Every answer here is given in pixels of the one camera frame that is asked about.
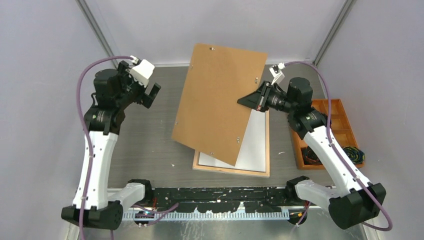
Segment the brown fibreboard backing board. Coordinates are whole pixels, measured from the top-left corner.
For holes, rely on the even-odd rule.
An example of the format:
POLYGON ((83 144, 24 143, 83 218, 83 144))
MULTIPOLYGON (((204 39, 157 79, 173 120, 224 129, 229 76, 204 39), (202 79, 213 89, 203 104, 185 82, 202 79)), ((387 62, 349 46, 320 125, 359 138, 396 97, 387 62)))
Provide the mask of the brown fibreboard backing board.
POLYGON ((195 44, 172 139, 234 166, 251 115, 237 101, 257 90, 267 57, 265 52, 195 44))

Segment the light wooden picture frame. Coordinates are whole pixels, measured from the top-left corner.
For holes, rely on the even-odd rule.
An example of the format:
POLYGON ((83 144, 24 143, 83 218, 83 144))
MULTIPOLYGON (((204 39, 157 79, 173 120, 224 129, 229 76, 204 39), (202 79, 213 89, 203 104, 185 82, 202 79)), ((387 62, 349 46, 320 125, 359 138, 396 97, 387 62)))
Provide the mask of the light wooden picture frame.
POLYGON ((251 111, 235 165, 195 151, 193 170, 268 178, 270 176, 269 112, 251 111))

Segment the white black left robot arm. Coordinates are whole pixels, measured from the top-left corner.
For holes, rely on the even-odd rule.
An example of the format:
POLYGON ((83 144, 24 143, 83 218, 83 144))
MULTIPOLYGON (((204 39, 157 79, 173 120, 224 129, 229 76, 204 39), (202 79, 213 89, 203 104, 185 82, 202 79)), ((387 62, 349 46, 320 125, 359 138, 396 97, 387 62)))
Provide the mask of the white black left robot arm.
POLYGON ((153 202, 151 182, 131 179, 116 193, 108 193, 113 151, 125 119, 125 109, 135 103, 150 108, 160 85, 147 93, 155 67, 146 59, 124 57, 116 69, 95 74, 92 104, 86 113, 79 112, 85 150, 81 176, 70 206, 61 218, 82 228, 117 230, 124 212, 134 204, 148 207, 153 202))

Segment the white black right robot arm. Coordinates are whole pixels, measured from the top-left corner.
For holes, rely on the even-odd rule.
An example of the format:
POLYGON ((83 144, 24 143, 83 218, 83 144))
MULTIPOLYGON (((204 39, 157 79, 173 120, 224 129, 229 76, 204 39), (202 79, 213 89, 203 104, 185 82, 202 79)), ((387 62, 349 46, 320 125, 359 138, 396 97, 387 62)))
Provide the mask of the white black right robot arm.
POLYGON ((332 133, 330 115, 312 106, 312 96, 310 82, 295 77, 286 91, 264 81, 256 91, 237 100, 239 105, 258 112, 274 109, 287 113, 290 128, 312 149, 335 184, 330 189, 306 176, 291 179, 285 187, 287 202, 299 205, 307 201, 319 206, 344 230, 358 224, 371 227, 367 221, 383 214, 388 226, 372 228, 391 230, 392 220, 382 206, 386 189, 380 183, 373 184, 349 159, 332 133))

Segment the printed photo of people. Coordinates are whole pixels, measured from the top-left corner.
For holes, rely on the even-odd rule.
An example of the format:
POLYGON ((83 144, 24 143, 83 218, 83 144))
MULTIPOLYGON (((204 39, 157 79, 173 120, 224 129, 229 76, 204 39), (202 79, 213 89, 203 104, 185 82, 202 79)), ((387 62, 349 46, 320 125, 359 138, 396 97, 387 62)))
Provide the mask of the printed photo of people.
POLYGON ((202 152, 199 154, 197 165, 259 173, 267 172, 267 159, 269 158, 268 126, 268 114, 252 110, 235 165, 230 165, 202 152))

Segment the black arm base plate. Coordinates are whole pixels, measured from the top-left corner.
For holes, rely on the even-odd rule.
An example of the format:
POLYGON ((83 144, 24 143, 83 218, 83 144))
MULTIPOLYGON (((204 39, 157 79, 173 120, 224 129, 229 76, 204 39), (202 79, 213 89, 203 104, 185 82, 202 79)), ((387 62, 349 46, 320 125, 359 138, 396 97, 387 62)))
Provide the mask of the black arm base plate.
POLYGON ((277 186, 157 187, 141 202, 160 210, 178 203, 178 213, 234 213, 242 206, 247 213, 276 213, 281 207, 306 206, 304 200, 289 196, 284 187, 277 186))

